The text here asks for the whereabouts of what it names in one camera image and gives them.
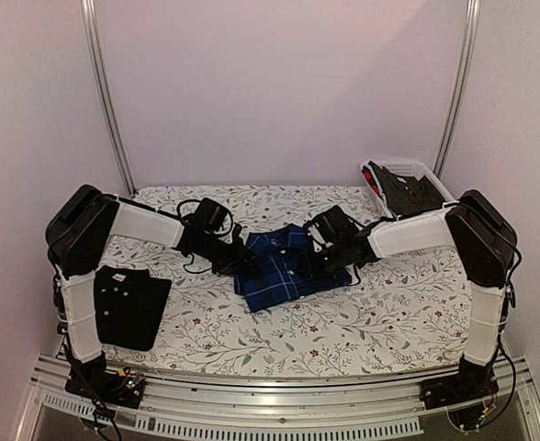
metal bar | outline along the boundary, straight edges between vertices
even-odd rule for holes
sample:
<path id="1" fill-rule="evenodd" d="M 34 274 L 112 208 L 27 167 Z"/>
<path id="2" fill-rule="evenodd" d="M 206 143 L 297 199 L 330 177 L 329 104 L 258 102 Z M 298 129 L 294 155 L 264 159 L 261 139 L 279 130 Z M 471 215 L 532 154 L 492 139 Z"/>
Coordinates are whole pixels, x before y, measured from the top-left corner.
<path id="1" fill-rule="evenodd" d="M 107 72 L 105 70 L 105 62 L 103 59 L 103 52 L 101 50 L 98 24 L 96 22 L 95 0 L 81 0 L 81 4 L 90 60 L 93 65 L 96 87 L 101 100 L 101 106 L 103 108 L 109 138 L 113 147 L 113 153 L 115 154 L 115 159 L 117 161 L 119 173 L 121 174 L 123 186 L 129 195 L 133 195 L 137 188 L 133 182 L 133 176 L 131 175 L 129 161 L 127 154 L 125 153 L 123 140 L 121 139 L 121 133 L 119 131 L 117 118 L 115 116 L 115 109 L 113 107 L 113 101 L 111 100 L 111 94 L 108 87 Z"/>
<path id="2" fill-rule="evenodd" d="M 466 23 L 464 25 L 464 38 L 462 39 L 462 49 L 460 52 L 460 62 L 457 68 L 456 82 L 454 84 L 454 92 L 450 108 L 445 119 L 444 132 L 442 141 L 435 158 L 435 166 L 433 172 L 439 178 L 444 174 L 445 163 L 450 153 L 452 139 L 456 131 L 457 118 L 462 106 L 462 99 L 466 91 L 466 83 L 470 64 L 472 63 L 472 54 L 474 53 L 474 45 L 476 42 L 476 33 L 478 29 L 478 13 L 480 10 L 479 0 L 468 0 Z"/>

shirt collar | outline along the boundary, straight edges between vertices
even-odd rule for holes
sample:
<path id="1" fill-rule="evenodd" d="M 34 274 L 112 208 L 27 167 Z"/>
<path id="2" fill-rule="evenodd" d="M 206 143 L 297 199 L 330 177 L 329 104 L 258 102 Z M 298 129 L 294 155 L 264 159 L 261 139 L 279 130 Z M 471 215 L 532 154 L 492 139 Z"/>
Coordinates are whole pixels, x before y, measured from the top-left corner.
<path id="1" fill-rule="evenodd" d="M 309 247 L 309 236 L 302 228 L 292 223 L 275 232 L 253 232 L 248 236 L 247 248 L 257 257 L 277 250 Z"/>

floral pattern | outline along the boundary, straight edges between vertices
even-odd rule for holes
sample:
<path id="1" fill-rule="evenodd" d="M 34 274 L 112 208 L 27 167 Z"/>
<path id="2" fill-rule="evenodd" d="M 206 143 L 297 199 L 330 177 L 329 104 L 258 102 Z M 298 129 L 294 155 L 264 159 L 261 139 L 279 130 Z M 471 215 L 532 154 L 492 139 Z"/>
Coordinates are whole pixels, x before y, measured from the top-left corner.
<path id="1" fill-rule="evenodd" d="M 377 219 L 366 187 L 149 187 L 135 199 L 175 212 L 209 197 L 247 232 L 302 225 L 332 207 Z M 183 211 L 191 210 L 185 206 Z M 103 264 L 149 268 L 173 285 L 153 349 L 105 345 L 125 364 L 250 377 L 334 377 L 454 365 L 468 332 L 470 294 L 453 247 L 400 254 L 360 270 L 362 283 L 250 313 L 231 277 L 187 273 L 190 260 L 152 243 L 115 238 Z M 189 267 L 206 269 L 198 256 Z"/>

black garment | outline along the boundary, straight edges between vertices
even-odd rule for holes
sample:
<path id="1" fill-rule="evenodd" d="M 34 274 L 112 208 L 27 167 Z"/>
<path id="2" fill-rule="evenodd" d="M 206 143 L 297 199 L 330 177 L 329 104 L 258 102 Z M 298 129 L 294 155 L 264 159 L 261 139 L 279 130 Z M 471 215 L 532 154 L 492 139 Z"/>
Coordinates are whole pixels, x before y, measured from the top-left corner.
<path id="1" fill-rule="evenodd" d="M 426 176 L 399 176 L 386 167 L 369 163 L 387 197 L 388 208 L 396 215 L 410 216 L 429 209 L 440 209 L 444 197 Z"/>
<path id="2" fill-rule="evenodd" d="M 152 349 L 171 286 L 171 280 L 151 278 L 147 269 L 99 269 L 94 287 L 99 340 L 138 351 Z"/>

blue shirt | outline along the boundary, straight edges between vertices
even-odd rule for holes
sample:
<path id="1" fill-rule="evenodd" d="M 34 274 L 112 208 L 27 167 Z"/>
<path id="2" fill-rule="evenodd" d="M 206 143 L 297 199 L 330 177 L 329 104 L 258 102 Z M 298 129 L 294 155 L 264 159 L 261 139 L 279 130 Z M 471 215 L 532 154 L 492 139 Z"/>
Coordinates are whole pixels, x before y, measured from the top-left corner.
<path id="1" fill-rule="evenodd" d="M 234 283 L 235 292 L 245 297 L 252 312 L 352 282 L 346 270 L 312 280 L 298 274 L 299 258 L 305 251 L 312 251 L 313 244 L 297 225 L 251 233 L 246 247 L 255 255 L 257 271 L 236 275 Z"/>

